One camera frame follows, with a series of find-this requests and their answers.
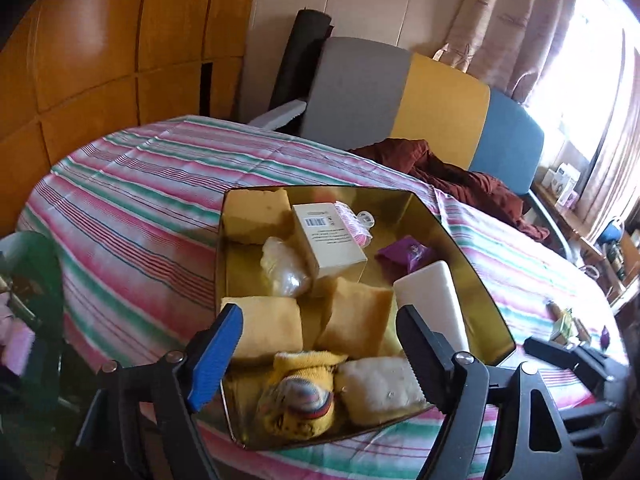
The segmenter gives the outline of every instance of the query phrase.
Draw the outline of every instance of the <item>screw head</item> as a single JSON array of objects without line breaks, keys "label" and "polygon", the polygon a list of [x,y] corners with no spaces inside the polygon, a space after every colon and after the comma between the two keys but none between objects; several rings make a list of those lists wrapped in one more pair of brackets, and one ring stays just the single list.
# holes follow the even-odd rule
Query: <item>screw head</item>
[{"label": "screw head", "polygon": [[170,352],[167,352],[167,354],[164,357],[171,364],[175,365],[176,363],[179,363],[184,359],[184,354],[179,350],[171,350]]},{"label": "screw head", "polygon": [[118,363],[116,361],[107,361],[101,367],[101,370],[106,374],[110,374],[116,371],[117,369],[118,369]]},{"label": "screw head", "polygon": [[535,375],[538,373],[538,366],[532,361],[524,361],[521,368],[527,375]]},{"label": "screw head", "polygon": [[469,352],[458,352],[456,354],[456,361],[458,361],[461,365],[469,365],[475,360],[476,358],[473,357]]}]

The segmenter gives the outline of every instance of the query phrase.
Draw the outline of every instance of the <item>beige curtain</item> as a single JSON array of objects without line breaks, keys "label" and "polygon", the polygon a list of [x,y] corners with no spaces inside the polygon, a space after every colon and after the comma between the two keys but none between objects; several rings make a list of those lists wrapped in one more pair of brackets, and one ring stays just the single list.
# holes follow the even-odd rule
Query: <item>beige curtain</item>
[{"label": "beige curtain", "polygon": [[629,216],[639,197],[640,54],[627,47],[618,99],[602,149],[575,212],[593,240],[613,217]]},{"label": "beige curtain", "polygon": [[464,0],[434,56],[524,102],[558,54],[575,0]]}]

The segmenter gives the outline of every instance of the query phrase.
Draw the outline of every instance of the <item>chair armrest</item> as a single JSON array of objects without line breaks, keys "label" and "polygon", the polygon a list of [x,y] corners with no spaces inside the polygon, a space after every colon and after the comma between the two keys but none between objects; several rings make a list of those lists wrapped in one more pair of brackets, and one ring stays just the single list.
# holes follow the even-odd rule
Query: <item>chair armrest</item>
[{"label": "chair armrest", "polygon": [[562,256],[565,260],[571,261],[571,249],[569,248],[569,244],[560,231],[558,224],[556,224],[552,216],[549,214],[549,211],[546,210],[546,208],[542,205],[542,202],[540,202],[540,200],[532,190],[529,189],[525,197],[529,201],[536,214],[546,223],[547,227],[551,231],[552,236],[554,236],[560,243],[560,256]]},{"label": "chair armrest", "polygon": [[293,118],[302,115],[305,110],[306,103],[300,99],[294,99],[273,110],[269,110],[261,116],[257,116],[249,122],[249,126],[256,126],[263,130],[276,130],[289,123]]}]

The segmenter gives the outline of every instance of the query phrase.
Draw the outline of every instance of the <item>dark red cloth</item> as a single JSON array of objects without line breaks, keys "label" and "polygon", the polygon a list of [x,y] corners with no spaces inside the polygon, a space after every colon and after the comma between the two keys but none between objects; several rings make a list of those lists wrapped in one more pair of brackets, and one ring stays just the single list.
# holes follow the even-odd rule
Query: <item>dark red cloth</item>
[{"label": "dark red cloth", "polygon": [[460,202],[515,227],[537,242],[549,235],[548,229],[522,218],[522,199],[501,180],[486,173],[465,171],[445,164],[431,152],[426,140],[385,139],[351,152],[431,184]]}]

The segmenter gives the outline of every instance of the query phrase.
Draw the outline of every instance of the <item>striped tablecloth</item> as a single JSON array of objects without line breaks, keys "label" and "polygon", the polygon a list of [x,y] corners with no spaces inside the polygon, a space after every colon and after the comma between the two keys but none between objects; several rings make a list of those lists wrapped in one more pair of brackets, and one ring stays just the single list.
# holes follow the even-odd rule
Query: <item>striped tablecloth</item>
[{"label": "striped tablecloth", "polygon": [[[626,362],[602,292],[560,256],[452,197],[355,155],[225,121],[189,116],[130,128],[73,152],[33,190],[18,228],[60,249],[66,338],[97,368],[146,364],[208,326],[223,193],[237,186],[355,184],[415,192],[438,216],[497,303],[517,343],[548,337],[545,300],[572,307],[596,344]],[[518,349],[512,363],[522,359]],[[542,375],[561,407],[590,402],[570,372]],[[487,409],[471,477],[482,476],[495,427]],[[284,452],[231,443],[213,403],[203,436],[214,457],[261,478],[416,478],[442,416],[431,410],[350,440]]]}]

